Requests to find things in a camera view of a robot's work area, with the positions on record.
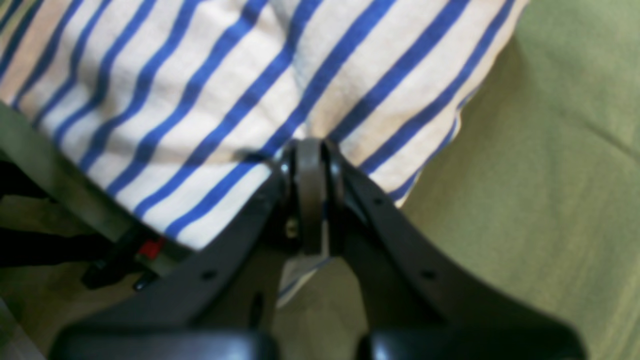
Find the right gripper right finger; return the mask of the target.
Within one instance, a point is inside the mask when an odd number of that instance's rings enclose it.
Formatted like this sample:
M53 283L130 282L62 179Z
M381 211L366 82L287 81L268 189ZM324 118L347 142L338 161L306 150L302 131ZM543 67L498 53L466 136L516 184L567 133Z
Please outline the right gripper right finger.
M422 235L333 143L329 251L354 272L368 332L356 360L585 360L568 324L499 291Z

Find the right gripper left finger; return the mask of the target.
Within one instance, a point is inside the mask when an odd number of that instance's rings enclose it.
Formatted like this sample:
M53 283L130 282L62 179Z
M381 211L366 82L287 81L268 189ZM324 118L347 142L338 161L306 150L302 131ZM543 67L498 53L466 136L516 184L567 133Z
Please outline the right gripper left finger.
M277 360L269 334L286 260L323 250L325 143L286 146L201 252L139 294L65 328L52 360Z

